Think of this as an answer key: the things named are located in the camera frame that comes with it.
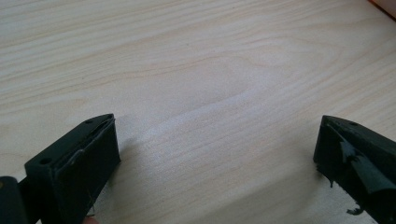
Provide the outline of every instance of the finger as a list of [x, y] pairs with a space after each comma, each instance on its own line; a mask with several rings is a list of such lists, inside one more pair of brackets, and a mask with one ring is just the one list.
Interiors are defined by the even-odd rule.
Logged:
[[82, 224], [99, 224], [93, 217], [85, 217]]

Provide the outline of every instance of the wooden table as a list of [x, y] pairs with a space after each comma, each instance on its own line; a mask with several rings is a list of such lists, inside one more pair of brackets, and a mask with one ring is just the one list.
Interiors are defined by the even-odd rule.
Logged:
[[396, 139], [396, 24], [368, 1], [2, 1], [0, 175], [114, 113], [107, 223], [372, 223], [312, 161], [321, 116]]

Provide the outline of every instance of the light wood surface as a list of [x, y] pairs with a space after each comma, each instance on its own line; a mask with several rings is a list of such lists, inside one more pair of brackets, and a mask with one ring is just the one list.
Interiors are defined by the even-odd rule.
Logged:
[[114, 113], [107, 223], [373, 223], [323, 114], [396, 139], [396, 23], [362, 0], [1, 1], [0, 175]]

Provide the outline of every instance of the torn black material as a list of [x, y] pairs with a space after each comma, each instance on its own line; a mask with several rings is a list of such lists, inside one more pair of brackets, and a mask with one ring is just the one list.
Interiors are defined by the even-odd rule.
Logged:
[[82, 122], [26, 162], [18, 185], [0, 177], [1, 223], [81, 224], [119, 163], [113, 115]]
[[396, 143], [358, 123], [323, 116], [314, 162], [378, 223], [396, 223]]

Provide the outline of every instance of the black plastic piece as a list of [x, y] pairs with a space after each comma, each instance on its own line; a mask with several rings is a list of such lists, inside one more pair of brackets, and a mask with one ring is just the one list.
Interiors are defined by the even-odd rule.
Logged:
[[314, 162], [378, 223], [396, 223], [396, 143], [358, 123], [323, 116]]
[[[26, 178], [18, 187], [15, 180], [9, 182], [12, 194], [3, 191], [8, 182], [3, 184], [1, 223], [36, 223], [41, 219], [43, 224], [81, 224], [119, 163], [113, 115], [82, 122], [26, 162]], [[22, 198], [22, 203], [18, 201], [10, 214], [19, 214], [24, 218], [21, 221], [5, 212], [16, 198]]]

